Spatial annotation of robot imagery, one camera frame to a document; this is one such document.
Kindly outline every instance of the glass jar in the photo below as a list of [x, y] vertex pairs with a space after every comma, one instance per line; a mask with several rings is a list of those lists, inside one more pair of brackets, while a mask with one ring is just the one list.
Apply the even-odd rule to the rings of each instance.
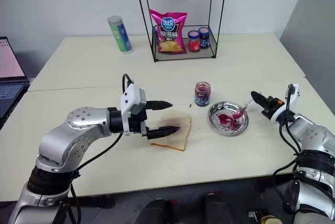
[[200, 35], [200, 46], [202, 49], [207, 49], [209, 47], [209, 28], [201, 27], [199, 28]]
[[200, 50], [200, 35], [196, 30], [191, 30], [188, 33], [188, 48], [191, 52]]
[[199, 82], [195, 85], [195, 98], [194, 102], [198, 106], [206, 106], [209, 104], [210, 98], [210, 85], [207, 82]]

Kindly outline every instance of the potato chip bag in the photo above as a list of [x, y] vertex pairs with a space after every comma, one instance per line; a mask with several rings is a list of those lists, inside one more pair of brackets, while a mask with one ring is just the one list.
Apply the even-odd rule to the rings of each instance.
[[162, 15], [151, 9], [150, 14], [158, 25], [159, 52], [186, 53], [182, 29], [187, 13], [168, 12]]

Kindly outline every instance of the metal plate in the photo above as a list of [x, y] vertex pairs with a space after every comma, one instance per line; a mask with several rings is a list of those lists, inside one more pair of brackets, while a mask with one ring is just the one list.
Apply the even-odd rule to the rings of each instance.
[[249, 119], [246, 112], [243, 116], [237, 119], [239, 123], [238, 129], [231, 129], [228, 126], [222, 125], [220, 123], [219, 115], [226, 114], [233, 116], [237, 111], [241, 110], [242, 107], [236, 103], [230, 101], [218, 102], [209, 109], [208, 120], [213, 129], [225, 136], [236, 136], [244, 132], [247, 128]]

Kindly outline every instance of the cylindrical container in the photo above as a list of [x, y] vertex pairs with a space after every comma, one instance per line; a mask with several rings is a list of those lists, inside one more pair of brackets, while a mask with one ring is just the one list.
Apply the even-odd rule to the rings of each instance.
[[200, 34], [200, 46], [202, 49], [207, 49], [209, 46], [209, 28], [201, 27], [199, 28]]
[[155, 34], [155, 41], [156, 41], [156, 44], [159, 45], [158, 25], [156, 25], [155, 27], [153, 27], [153, 32], [154, 32], [154, 34]]
[[195, 85], [195, 98], [194, 102], [198, 106], [206, 106], [210, 98], [210, 85], [207, 82], [199, 82]]
[[120, 16], [111, 16], [107, 19], [107, 21], [121, 53], [131, 53], [132, 47], [122, 18]]
[[196, 30], [191, 30], [188, 33], [188, 48], [191, 52], [200, 50], [200, 35]]

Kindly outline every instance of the floor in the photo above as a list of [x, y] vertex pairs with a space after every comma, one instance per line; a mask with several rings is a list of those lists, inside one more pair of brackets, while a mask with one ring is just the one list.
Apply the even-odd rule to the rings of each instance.
[[[280, 198], [273, 189], [263, 193], [255, 189], [258, 179], [246, 179], [225, 182], [213, 182], [147, 191], [110, 195], [116, 201], [112, 209], [82, 208], [82, 224], [133, 224], [145, 205], [157, 198], [175, 200], [176, 222], [179, 224], [203, 223], [200, 206], [203, 197], [209, 192], [216, 192], [231, 209], [235, 223], [255, 223], [248, 218], [248, 211], [255, 208], [267, 208], [270, 213], [280, 218], [283, 224], [290, 223], [291, 217], [283, 212]], [[15, 204], [0, 208], [0, 224], [8, 222]]]

